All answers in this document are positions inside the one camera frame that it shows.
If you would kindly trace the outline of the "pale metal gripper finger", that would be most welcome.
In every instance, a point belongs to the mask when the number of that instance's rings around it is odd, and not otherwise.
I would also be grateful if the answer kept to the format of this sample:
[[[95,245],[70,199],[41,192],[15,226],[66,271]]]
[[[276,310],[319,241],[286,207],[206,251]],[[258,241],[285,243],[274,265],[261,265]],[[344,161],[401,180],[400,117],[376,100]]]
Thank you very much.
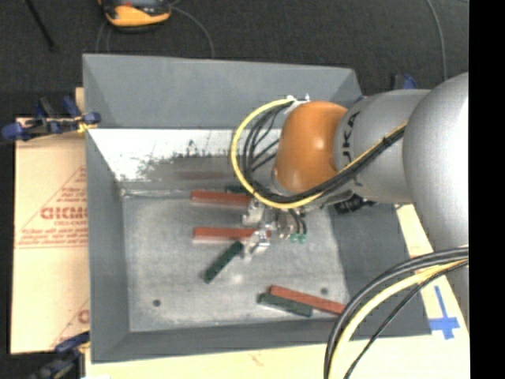
[[[271,244],[271,233],[264,229],[255,230],[248,238],[241,241],[243,249],[241,258],[251,260],[258,254],[262,254]]]
[[[250,201],[245,213],[241,216],[244,226],[257,226],[264,215],[264,205],[258,201]]]

